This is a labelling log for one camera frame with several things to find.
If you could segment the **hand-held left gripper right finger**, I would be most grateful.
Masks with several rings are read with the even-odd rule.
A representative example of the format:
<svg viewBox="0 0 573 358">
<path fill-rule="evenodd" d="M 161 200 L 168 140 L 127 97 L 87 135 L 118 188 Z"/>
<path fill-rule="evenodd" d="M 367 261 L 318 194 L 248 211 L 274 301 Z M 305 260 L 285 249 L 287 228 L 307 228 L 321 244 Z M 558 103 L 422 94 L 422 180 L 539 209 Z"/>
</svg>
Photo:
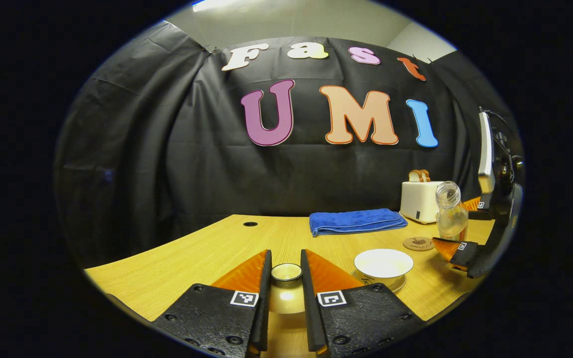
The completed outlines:
<svg viewBox="0 0 573 358">
<path fill-rule="evenodd" d="M 309 249 L 300 254 L 307 344 L 319 358 L 357 358 L 427 323 L 384 283 L 365 285 Z"/>
</svg>

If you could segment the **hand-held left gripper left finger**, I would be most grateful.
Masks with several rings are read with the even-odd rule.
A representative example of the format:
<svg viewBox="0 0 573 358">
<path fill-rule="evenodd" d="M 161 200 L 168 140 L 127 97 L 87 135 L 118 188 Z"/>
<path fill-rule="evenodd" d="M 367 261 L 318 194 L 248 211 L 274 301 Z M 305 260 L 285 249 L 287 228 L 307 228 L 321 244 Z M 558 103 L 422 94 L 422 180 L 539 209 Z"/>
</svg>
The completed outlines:
<svg viewBox="0 0 573 358">
<path fill-rule="evenodd" d="M 194 283 L 153 324 L 178 340 L 228 358 L 268 349 L 272 252 L 262 250 L 214 281 Z"/>
</svg>

